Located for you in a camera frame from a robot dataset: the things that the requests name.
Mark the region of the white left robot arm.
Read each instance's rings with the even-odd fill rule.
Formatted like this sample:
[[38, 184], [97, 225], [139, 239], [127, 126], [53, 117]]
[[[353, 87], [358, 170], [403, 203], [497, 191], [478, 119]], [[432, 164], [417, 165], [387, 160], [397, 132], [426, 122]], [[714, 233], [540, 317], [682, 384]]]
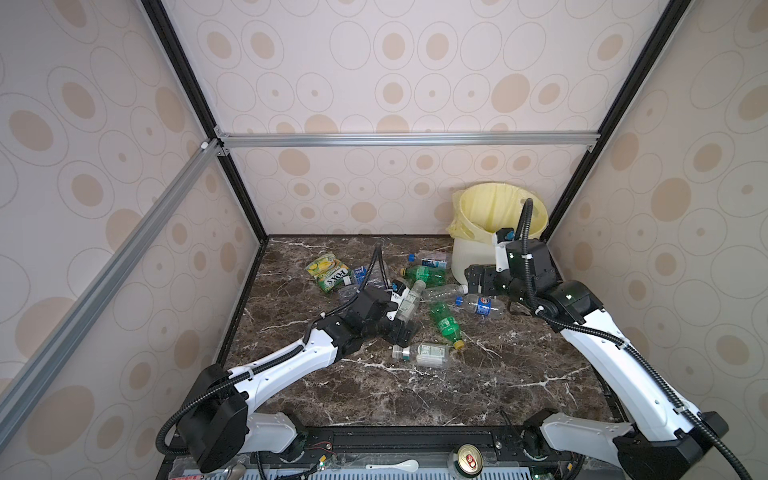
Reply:
[[402, 305], [391, 287], [364, 281], [342, 305], [321, 313], [288, 346], [248, 364], [205, 368], [182, 406], [159, 428], [155, 448], [164, 456], [194, 459], [203, 473], [223, 467], [241, 453], [282, 454], [295, 448], [299, 433], [283, 414], [258, 409], [303, 377], [358, 352], [381, 338], [408, 347], [419, 328], [396, 313]]

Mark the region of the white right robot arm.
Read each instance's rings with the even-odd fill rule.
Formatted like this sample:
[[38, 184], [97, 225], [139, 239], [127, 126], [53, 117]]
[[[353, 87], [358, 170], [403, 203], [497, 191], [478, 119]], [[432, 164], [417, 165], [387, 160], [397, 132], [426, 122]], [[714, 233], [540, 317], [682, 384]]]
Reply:
[[572, 452], [619, 467], [631, 479], [680, 479], [716, 449], [739, 478], [749, 478], [723, 441], [727, 422], [678, 393], [586, 285], [561, 278], [547, 244], [530, 236], [533, 213], [534, 202], [526, 199], [517, 226], [494, 234], [495, 262], [466, 268], [469, 290], [506, 296], [546, 322], [590, 362], [629, 418], [608, 423], [545, 408], [522, 427], [525, 454], [543, 461], [555, 451]]

